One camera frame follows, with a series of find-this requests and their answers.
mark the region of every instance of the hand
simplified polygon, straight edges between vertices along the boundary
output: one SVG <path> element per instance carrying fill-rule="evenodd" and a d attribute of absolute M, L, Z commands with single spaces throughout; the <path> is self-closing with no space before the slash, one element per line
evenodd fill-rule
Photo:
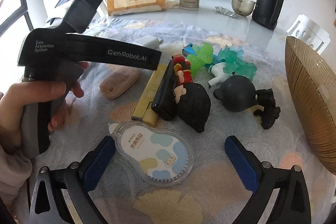
<path fill-rule="evenodd" d="M 80 62 L 83 69 L 88 67 L 87 62 Z M 62 96 L 66 91 L 63 82 L 35 81 L 13 84 L 7 93 L 0 95 L 0 145 L 7 154 L 14 153 L 21 146 L 20 121 L 24 105 L 39 102 L 48 102 Z M 84 92 L 79 82 L 72 88 L 75 96 L 81 98 Z M 54 131 L 63 126 L 67 118 L 66 102 L 51 118 L 48 130 Z"/>

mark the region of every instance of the patterned tablecloth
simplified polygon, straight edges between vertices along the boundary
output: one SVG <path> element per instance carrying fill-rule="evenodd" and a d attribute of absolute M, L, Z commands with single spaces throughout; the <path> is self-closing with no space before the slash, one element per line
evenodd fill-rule
<path fill-rule="evenodd" d="M 205 131 L 196 133 L 178 117 L 170 122 L 158 120 L 156 125 L 178 131 L 191 143 L 194 150 L 191 173 L 177 186 L 155 187 L 145 182 L 132 165 L 116 152 L 98 187 L 90 193 L 107 222 L 232 223 L 251 192 L 245 190 L 224 152 L 224 141 L 230 135 L 236 135 L 260 161 L 266 160 L 274 167 L 287 169 L 300 165 L 309 191 L 312 223 L 325 221 L 334 197 L 335 178 L 307 144 L 291 100 L 283 60 L 223 34 L 168 22 L 105 19 L 91 25 L 86 34 L 125 42 L 154 35 L 164 40 L 161 46 L 164 63 L 168 63 L 172 53 L 180 51 L 188 43 L 201 45 L 203 41 L 211 42 L 215 53 L 225 45 L 243 46 L 245 60 L 254 62 L 258 69 L 253 80 L 256 89 L 273 88 L 277 105 L 281 107 L 280 118 L 274 126 L 263 130 L 252 109 L 240 113 L 225 110 L 214 98 L 214 88 L 207 88 L 207 81 L 213 76 L 202 69 L 194 81 L 206 88 L 212 102 Z M 109 134 L 108 123 L 130 121 L 151 71 L 142 70 L 140 80 L 127 92 L 115 100 L 107 100 L 98 86 L 117 67 L 92 63 L 80 78 L 85 96 L 78 99 L 73 94 L 68 95 L 70 108 L 65 128 L 53 134 L 48 151 L 33 161 L 31 193 L 42 166 L 47 165 L 53 170 L 80 161 Z M 266 222 L 277 192 L 273 191 L 271 202 L 259 223 Z M 65 198 L 76 223 L 80 223 L 67 193 Z"/>

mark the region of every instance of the correction tape package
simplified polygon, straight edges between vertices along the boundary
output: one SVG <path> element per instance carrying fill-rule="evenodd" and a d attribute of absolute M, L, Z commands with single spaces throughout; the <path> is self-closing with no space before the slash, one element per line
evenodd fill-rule
<path fill-rule="evenodd" d="M 134 165 L 145 181 L 172 186 L 190 173 L 193 151 L 176 131 L 152 128 L 139 121 L 110 124 L 109 129 L 119 153 Z"/>

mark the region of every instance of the metal screw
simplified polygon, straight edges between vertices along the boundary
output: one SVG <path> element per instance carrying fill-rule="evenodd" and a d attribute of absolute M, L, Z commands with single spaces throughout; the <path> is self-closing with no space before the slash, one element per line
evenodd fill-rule
<path fill-rule="evenodd" d="M 70 164 L 70 168 L 71 169 L 76 169 L 77 167 L 79 166 L 79 163 L 78 162 L 73 162 L 72 164 Z"/>
<path fill-rule="evenodd" d="M 48 171 L 48 167 L 46 167 L 46 166 L 43 166 L 41 169 L 40 169 L 40 173 L 45 173 L 45 172 L 47 172 Z"/>
<path fill-rule="evenodd" d="M 298 166 L 298 165 L 294 165 L 294 170 L 295 170 L 296 172 L 300 172 L 300 171 L 301 171 L 301 167 Z"/>
<path fill-rule="evenodd" d="M 263 167 L 265 167 L 265 168 L 270 168 L 272 165 L 268 162 L 268 161 L 263 161 L 262 162 L 262 165 L 263 165 Z"/>

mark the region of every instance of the sleeve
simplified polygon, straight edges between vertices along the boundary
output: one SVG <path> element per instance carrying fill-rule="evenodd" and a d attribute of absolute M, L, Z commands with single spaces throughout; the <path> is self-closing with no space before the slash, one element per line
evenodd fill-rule
<path fill-rule="evenodd" d="M 21 150 L 8 155 L 0 146 L 0 197 L 5 205 L 14 201 L 31 172 L 31 161 Z"/>

